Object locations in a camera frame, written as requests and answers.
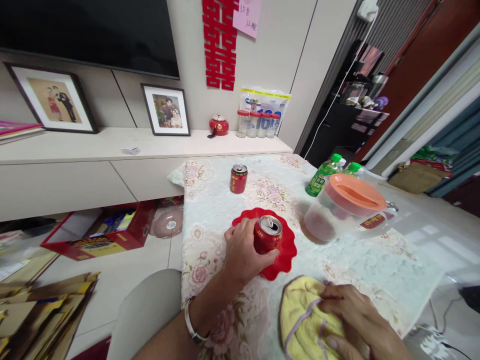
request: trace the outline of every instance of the framed photo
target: framed photo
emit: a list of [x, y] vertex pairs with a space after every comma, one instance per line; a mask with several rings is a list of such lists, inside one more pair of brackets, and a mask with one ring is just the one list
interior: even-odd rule
[[47, 130], [99, 132], [77, 75], [5, 63], [36, 120]]
[[141, 84], [153, 135], [190, 136], [183, 89]]

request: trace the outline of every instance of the television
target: television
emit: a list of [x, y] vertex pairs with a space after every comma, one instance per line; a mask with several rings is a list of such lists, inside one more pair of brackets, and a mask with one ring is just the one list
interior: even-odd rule
[[9, 0], [0, 14], [0, 51], [180, 79], [167, 0]]

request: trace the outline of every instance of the pink book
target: pink book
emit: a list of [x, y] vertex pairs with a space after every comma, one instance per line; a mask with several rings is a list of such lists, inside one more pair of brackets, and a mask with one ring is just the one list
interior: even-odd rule
[[42, 124], [26, 124], [21, 122], [10, 122], [0, 120], [0, 137], [14, 133], [22, 133], [25, 130], [41, 128]]

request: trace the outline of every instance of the red scalloped plate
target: red scalloped plate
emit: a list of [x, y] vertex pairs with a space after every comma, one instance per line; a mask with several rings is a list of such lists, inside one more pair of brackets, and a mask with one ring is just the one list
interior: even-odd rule
[[236, 226], [242, 221], [243, 218], [255, 219], [260, 218], [263, 215], [272, 215], [276, 217], [281, 222], [282, 234], [280, 242], [278, 243], [277, 249], [280, 251], [280, 254], [275, 259], [275, 262], [264, 268], [260, 275], [269, 281], [273, 281], [277, 278], [280, 272], [288, 273], [292, 270], [292, 259], [297, 256], [297, 247], [295, 246], [295, 234], [288, 226], [287, 222], [283, 217], [278, 216], [272, 210], [265, 210], [261, 207], [256, 207], [251, 210], [244, 210], [241, 212], [241, 215], [231, 222], [232, 226]]

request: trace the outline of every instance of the glass jar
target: glass jar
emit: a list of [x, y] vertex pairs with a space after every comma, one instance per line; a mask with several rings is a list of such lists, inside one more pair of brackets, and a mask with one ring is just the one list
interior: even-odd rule
[[275, 133], [280, 125], [280, 115], [277, 113], [271, 114], [270, 117], [270, 126], [266, 130], [266, 137], [273, 139], [275, 137]]
[[260, 112], [250, 111], [250, 127], [247, 127], [246, 129], [246, 135], [249, 138], [257, 137], [257, 124], [260, 121], [260, 116], [262, 116]]
[[238, 130], [236, 135], [239, 138], [244, 138], [247, 136], [247, 129], [250, 126], [250, 113], [247, 110], [238, 110]]
[[258, 128], [256, 131], [257, 138], [264, 138], [265, 135], [267, 135], [267, 129], [270, 125], [270, 115], [268, 112], [261, 113], [261, 120], [256, 126]]

